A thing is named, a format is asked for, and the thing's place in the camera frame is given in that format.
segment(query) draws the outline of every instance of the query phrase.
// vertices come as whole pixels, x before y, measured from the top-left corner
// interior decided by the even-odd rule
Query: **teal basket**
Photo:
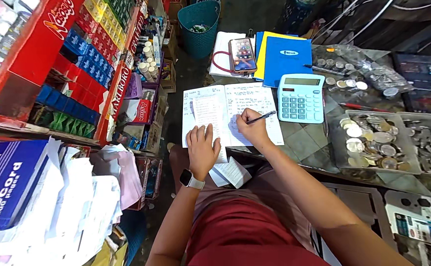
[[[219,22],[220,4],[217,1],[204,1],[189,5],[177,13],[184,40],[184,48],[195,58],[208,56],[214,46]],[[204,24],[210,27],[206,32],[197,33],[189,29]]]

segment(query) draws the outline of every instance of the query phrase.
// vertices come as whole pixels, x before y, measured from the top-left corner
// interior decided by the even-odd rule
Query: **hand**
[[[253,124],[247,124],[255,118],[259,118],[261,114],[250,108],[245,108],[242,115],[237,115],[237,126],[239,127],[239,132],[253,144],[255,148],[260,150],[266,145],[272,144],[270,138],[268,137],[268,132],[266,132],[266,121],[265,119],[258,120]]]
[[[214,141],[212,146],[212,124],[207,126],[206,135],[204,130],[206,126],[197,128],[195,126],[186,135],[189,151],[189,170],[194,174],[194,178],[204,181],[207,173],[215,164],[220,153],[220,138]]]

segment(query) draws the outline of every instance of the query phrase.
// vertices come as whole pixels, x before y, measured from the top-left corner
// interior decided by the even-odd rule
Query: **calculator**
[[[278,87],[278,117],[285,122],[324,122],[322,85],[325,77],[314,74],[286,74]]]

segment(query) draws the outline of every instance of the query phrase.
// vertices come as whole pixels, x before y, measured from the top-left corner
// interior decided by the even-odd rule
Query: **white watch strap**
[[[190,187],[193,188],[197,188],[197,189],[202,189],[204,187],[204,184],[206,184],[205,181],[199,181],[197,179],[194,178],[194,175],[191,177],[191,181],[189,181],[189,185]]]

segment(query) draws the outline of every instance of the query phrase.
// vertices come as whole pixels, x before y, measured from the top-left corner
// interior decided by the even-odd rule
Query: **left hand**
[[[212,146],[212,124],[207,126],[206,134],[204,134],[206,126],[197,128],[195,126],[186,135],[189,152],[189,170],[194,174],[194,178],[199,181],[204,181],[209,170],[215,164],[219,156],[221,145],[220,138],[214,141]]]

